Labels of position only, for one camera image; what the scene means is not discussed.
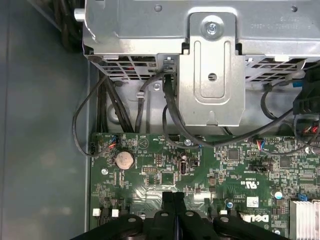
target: capacitor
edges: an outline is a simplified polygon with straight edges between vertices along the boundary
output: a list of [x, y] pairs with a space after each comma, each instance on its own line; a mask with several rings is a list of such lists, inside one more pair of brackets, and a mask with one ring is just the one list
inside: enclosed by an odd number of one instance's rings
[[274, 197], [275, 197], [275, 199], [280, 200], [280, 199], [283, 198], [283, 194], [282, 194], [282, 192], [280, 192], [280, 191], [276, 191], [276, 192], [274, 193]]
[[135, 158], [130, 152], [121, 151], [115, 156], [114, 162], [121, 170], [128, 170], [135, 163]]

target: screw hole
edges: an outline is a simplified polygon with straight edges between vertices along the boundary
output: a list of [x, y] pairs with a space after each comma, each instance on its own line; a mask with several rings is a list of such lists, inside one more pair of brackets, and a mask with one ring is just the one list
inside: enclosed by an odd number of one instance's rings
[[291, 11], [295, 13], [296, 11], [298, 11], [298, 8], [296, 6], [292, 6]]
[[161, 12], [162, 10], [162, 6], [161, 5], [155, 5], [154, 6], [154, 10], [158, 13], [158, 12]]
[[215, 80], [217, 80], [217, 75], [214, 73], [210, 73], [208, 75], [208, 79], [209, 79], [209, 81], [215, 81]]

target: mounting screw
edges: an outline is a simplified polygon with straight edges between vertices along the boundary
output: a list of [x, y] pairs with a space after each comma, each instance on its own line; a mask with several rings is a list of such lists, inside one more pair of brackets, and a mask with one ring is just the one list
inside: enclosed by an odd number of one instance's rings
[[227, 222], [229, 222], [229, 218], [227, 218], [226, 216], [222, 216], [222, 217], [220, 217], [220, 221], [227, 223]]
[[186, 139], [186, 140], [184, 140], [184, 145], [186, 145], [186, 146], [191, 146], [191, 140], [190, 139]]
[[101, 169], [101, 174], [102, 175], [108, 175], [109, 171], [105, 167]]
[[159, 91], [160, 90], [160, 84], [159, 83], [156, 83], [154, 86], [153, 86], [153, 89], [155, 90], [155, 91]]
[[214, 22], [208, 22], [206, 24], [206, 32], [210, 35], [215, 35], [217, 33], [217, 25]]
[[273, 230], [273, 232], [274, 232], [275, 234], [278, 234], [278, 235], [281, 234], [280, 230], [278, 230], [278, 229]]
[[188, 217], [192, 217], [194, 213], [192, 211], [187, 211], [185, 215], [187, 215]]
[[154, 10], [158, 13], [158, 12], [161, 12], [162, 10], [162, 6], [161, 5], [155, 5], [154, 6]]

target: heatsink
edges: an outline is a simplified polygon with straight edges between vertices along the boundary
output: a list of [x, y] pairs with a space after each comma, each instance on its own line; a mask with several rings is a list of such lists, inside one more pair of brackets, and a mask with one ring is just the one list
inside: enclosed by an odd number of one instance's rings
[[320, 201], [290, 202], [290, 239], [320, 240]]

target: screw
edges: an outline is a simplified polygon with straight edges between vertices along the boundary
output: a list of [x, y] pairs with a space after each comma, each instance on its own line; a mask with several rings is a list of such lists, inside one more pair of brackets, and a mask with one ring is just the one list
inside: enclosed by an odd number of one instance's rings
[[208, 79], [209, 79], [209, 81], [215, 81], [215, 80], [217, 80], [217, 75], [214, 73], [210, 73], [208, 75]]
[[102, 175], [107, 175], [108, 173], [109, 173], [109, 171], [105, 167], [101, 169], [101, 174]]
[[227, 222], [229, 222], [229, 218], [227, 218], [226, 216], [222, 216], [222, 217], [220, 217], [220, 221], [227, 223]]
[[185, 215], [187, 215], [188, 217], [192, 217], [194, 213], [192, 211], [187, 211]]
[[155, 91], [159, 91], [160, 90], [160, 84], [159, 83], [156, 83], [154, 86], [153, 86], [153, 89]]
[[208, 22], [206, 25], [206, 32], [210, 35], [215, 35], [217, 33], [217, 25], [213, 22]]
[[184, 140], [184, 145], [186, 145], [186, 146], [191, 146], [191, 144], [192, 144], [192, 142], [191, 142], [190, 139]]
[[155, 5], [154, 6], [154, 10], [158, 13], [158, 12], [161, 12], [162, 10], [162, 6], [161, 5]]
[[233, 206], [234, 206], [234, 204], [233, 204], [232, 202], [228, 202], [228, 203], [226, 204], [226, 206], [227, 206], [229, 209], [232, 209]]

